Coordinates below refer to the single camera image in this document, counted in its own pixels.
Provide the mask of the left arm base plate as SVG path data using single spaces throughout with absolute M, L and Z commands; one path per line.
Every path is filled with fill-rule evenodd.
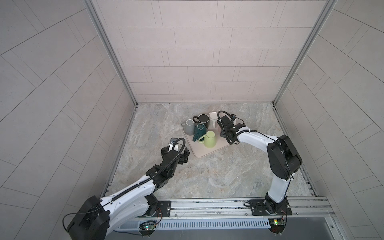
M 171 211 L 171 203 L 171 201 L 157 201 L 149 203 L 149 208 L 144 216 L 147 218 L 159 217 L 160 215 L 163 217 L 169 217 Z

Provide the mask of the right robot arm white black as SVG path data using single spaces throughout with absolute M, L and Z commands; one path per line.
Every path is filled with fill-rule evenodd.
M 291 139 L 286 135 L 276 137 L 263 134 L 250 129 L 243 122 L 235 125 L 237 116 L 225 111 L 219 111 L 217 117 L 221 136 L 226 138 L 228 144 L 246 143 L 268 154 L 270 168 L 274 176 L 265 196 L 265 211 L 269 215 L 291 215 L 287 191 L 291 180 L 294 179 L 295 173 L 303 163 Z

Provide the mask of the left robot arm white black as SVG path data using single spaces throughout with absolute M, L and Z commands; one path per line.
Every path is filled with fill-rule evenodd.
M 154 165 L 134 184 L 112 195 L 88 198 L 64 227 L 73 240 L 103 240 L 123 223 L 156 213 L 154 192 L 174 176 L 178 165 L 187 163 L 190 151 L 182 145 L 164 147 L 160 165 Z

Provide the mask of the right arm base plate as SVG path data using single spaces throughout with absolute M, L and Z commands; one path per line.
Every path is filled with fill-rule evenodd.
M 275 203 L 273 200 L 249 200 L 244 206 L 251 209 L 253 216 L 276 216 L 292 215 L 292 209 L 287 199 L 281 203 Z

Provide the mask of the light green mug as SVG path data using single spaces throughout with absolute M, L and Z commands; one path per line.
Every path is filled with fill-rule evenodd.
M 203 144 L 206 148 L 214 148 L 217 143 L 215 132 L 207 131 L 205 135 L 198 139 L 198 142 Z

